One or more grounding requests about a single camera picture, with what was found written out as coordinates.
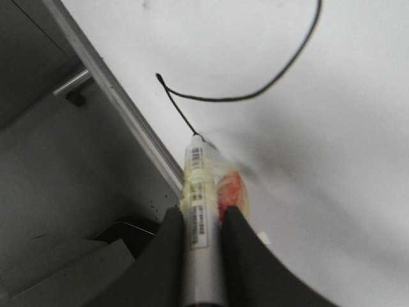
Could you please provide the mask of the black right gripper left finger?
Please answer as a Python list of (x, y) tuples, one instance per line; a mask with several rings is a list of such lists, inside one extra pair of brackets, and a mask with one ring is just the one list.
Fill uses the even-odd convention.
[(179, 209), (168, 209), (147, 248), (112, 285), (86, 306), (179, 306), (184, 224)]

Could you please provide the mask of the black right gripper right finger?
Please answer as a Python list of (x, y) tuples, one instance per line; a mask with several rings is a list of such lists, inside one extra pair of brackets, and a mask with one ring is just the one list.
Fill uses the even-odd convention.
[(273, 255), (236, 206), (224, 213), (221, 244), (230, 306), (335, 306)]

